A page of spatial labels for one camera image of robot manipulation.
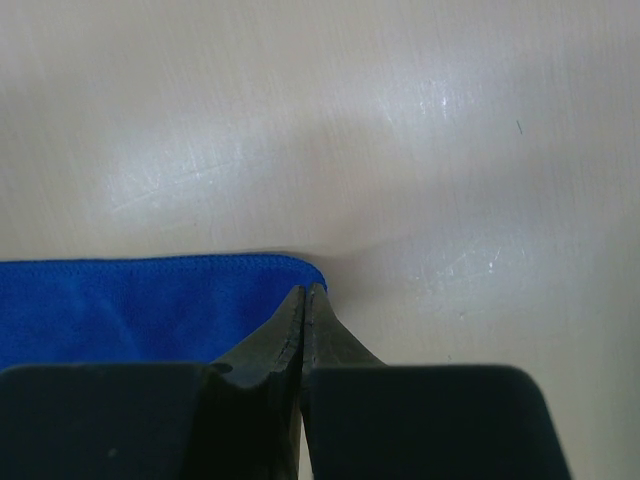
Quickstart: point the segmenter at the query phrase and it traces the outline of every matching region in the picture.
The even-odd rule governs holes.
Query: beige surface
[[[0,257],[276,250],[640,478],[640,2],[0,0]]]

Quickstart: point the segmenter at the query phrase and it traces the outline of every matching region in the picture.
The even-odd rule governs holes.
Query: blue towel
[[[312,283],[316,268],[282,255],[0,263],[0,369],[210,362]]]

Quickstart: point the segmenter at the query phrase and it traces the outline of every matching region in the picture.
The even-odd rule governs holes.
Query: blue cloth
[[[0,369],[210,362],[312,283],[315,267],[282,255],[0,263]]]

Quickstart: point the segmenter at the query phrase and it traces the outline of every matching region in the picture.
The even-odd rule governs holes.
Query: table surface
[[[299,255],[384,361],[522,367],[575,478],[639,478],[639,22],[0,0],[0,258]]]

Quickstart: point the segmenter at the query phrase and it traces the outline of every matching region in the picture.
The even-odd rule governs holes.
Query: blue fabric
[[[282,255],[0,263],[0,369],[209,362],[312,283],[316,268]]]

